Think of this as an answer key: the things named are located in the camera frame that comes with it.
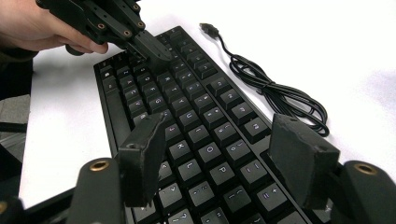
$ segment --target white surface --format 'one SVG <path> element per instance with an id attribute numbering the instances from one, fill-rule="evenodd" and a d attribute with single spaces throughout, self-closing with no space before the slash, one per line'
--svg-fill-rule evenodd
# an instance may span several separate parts
<path id="1" fill-rule="evenodd" d="M 396 181 L 395 1 L 145 0 L 139 5 L 152 34 L 183 26 L 233 77 L 220 44 L 198 26 L 214 24 L 229 51 L 327 108 L 331 134 L 326 139 L 341 150 L 341 163 L 367 161 Z M 35 58 L 20 190 L 26 207 L 74 187 L 85 162 L 110 155 L 92 66 L 115 52 L 74 57 L 60 48 Z M 271 119 L 263 99 L 243 88 Z"/>

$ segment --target keyboard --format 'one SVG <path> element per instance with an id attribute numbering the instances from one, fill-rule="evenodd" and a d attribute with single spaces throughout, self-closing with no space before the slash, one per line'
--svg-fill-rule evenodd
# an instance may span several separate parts
<path id="1" fill-rule="evenodd" d="M 301 209 L 266 151 L 271 121 L 178 26 L 156 38 L 172 53 L 149 71 L 138 53 L 94 66 L 112 155 L 141 119 L 165 114 L 166 154 L 152 206 L 127 208 L 130 222 L 330 223 Z"/>

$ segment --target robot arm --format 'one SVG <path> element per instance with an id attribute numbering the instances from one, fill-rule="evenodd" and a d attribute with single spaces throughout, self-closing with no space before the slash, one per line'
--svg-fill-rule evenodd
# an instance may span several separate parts
<path id="1" fill-rule="evenodd" d="M 133 0 L 36 0 L 36 3 L 97 44 L 109 42 L 137 51 L 152 71 L 161 71 L 170 62 L 170 52 L 145 30 L 140 6 Z M 66 48 L 74 55 L 81 54 Z"/>

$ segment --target space bar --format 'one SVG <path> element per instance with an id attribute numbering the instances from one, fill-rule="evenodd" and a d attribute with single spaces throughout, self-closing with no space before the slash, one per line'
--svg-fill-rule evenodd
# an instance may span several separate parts
<path id="1" fill-rule="evenodd" d="M 106 95 L 108 114 L 110 115 L 111 126 L 116 138 L 117 147 L 128 137 L 131 132 L 128 119 L 125 115 L 119 91 L 112 91 Z"/>

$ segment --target human hand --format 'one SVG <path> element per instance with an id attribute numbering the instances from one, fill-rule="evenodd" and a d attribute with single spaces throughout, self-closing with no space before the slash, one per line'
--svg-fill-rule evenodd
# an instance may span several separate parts
<path id="1" fill-rule="evenodd" d="M 35 0 L 0 0 L 0 49 L 40 51 L 65 44 L 83 53 L 108 50 L 107 43 L 96 44 L 39 7 Z"/>

